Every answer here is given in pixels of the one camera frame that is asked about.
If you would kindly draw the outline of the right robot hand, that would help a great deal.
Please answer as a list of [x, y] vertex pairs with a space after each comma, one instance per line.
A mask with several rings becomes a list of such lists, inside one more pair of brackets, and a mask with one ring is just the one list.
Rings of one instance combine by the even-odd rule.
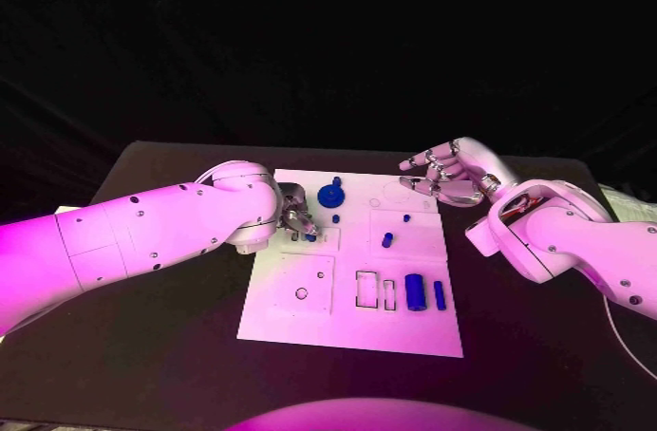
[[397, 168], [424, 168], [423, 177], [401, 176], [399, 184], [414, 193], [460, 208], [485, 199], [495, 203], [520, 184], [520, 178], [492, 150], [475, 139], [460, 137], [426, 148]]

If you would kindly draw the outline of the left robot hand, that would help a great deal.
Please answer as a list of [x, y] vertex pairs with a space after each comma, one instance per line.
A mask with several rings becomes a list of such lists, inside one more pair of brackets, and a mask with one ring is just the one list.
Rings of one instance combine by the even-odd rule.
[[289, 233], [318, 235], [302, 186], [292, 182], [278, 183], [282, 195], [279, 227]]

